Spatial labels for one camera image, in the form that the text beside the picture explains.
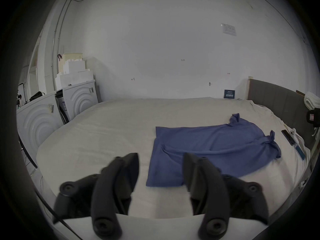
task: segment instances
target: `white bedsheet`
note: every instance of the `white bedsheet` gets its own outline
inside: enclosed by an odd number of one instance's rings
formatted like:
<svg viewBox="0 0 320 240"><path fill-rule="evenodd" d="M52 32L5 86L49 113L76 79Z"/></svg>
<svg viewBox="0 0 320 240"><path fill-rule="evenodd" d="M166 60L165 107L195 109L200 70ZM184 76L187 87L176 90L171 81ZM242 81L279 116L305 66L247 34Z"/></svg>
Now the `white bedsheet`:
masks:
<svg viewBox="0 0 320 240"><path fill-rule="evenodd" d="M44 179L57 195L59 186L99 173L116 156L139 153L140 174L132 193L129 214L144 218L192 215L185 186L146 187L155 127L213 126L229 122L232 114L255 123L265 135L275 132L282 156L264 168L242 177L258 182L273 214L300 182L310 159L302 161L281 130L284 123L271 110L248 100L215 98L118 99L99 103L56 130L39 147L37 163Z"/></svg>

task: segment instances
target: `washing machine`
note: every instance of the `washing machine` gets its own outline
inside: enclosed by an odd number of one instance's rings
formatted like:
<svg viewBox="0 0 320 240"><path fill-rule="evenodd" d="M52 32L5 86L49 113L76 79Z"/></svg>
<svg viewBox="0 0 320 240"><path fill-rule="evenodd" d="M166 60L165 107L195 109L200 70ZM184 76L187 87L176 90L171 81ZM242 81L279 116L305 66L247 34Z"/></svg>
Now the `washing machine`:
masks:
<svg viewBox="0 0 320 240"><path fill-rule="evenodd" d="M94 83L95 80L86 81L57 91L59 106L69 121L91 106L98 104Z"/></svg>
<svg viewBox="0 0 320 240"><path fill-rule="evenodd" d="M55 98L56 92L41 96L17 110L17 128L20 143L30 162L37 167L38 147L55 130L63 126Z"/></svg>

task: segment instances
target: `sign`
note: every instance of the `sign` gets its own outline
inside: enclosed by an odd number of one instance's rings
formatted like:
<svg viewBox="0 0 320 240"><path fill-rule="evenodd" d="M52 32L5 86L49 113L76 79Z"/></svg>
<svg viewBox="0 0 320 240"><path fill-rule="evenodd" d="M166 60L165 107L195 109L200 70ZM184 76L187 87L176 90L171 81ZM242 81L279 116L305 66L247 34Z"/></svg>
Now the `sign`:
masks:
<svg viewBox="0 0 320 240"><path fill-rule="evenodd" d="M225 99L234 99L235 98L235 90L224 90L224 96Z"/></svg>

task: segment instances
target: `folded towel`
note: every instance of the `folded towel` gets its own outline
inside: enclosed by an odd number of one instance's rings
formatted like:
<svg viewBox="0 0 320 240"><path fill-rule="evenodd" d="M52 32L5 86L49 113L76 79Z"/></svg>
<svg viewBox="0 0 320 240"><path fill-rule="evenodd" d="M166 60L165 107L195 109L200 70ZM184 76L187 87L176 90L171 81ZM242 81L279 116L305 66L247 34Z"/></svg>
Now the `folded towel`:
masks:
<svg viewBox="0 0 320 240"><path fill-rule="evenodd" d="M304 96L304 104L309 110L320 108L320 98L311 92L307 92Z"/></svg>

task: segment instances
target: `smartphone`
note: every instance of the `smartphone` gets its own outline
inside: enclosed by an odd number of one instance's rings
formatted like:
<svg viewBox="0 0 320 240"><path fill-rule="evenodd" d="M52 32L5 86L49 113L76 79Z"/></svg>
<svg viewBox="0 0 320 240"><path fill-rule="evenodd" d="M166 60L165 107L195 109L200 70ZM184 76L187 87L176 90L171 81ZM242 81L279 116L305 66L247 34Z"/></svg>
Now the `smartphone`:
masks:
<svg viewBox="0 0 320 240"><path fill-rule="evenodd" d="M296 144L296 142L294 141L294 139L291 137L291 135L288 133L287 130L282 130L281 132L282 132L283 135L286 137L286 139L288 140L288 142L290 143L291 146L293 146L294 144Z"/></svg>
<svg viewBox="0 0 320 240"><path fill-rule="evenodd" d="M301 148L297 145L295 147L295 149L298 151L298 154L300 155L302 161L306 158L306 156L304 155L303 151L301 150Z"/></svg>

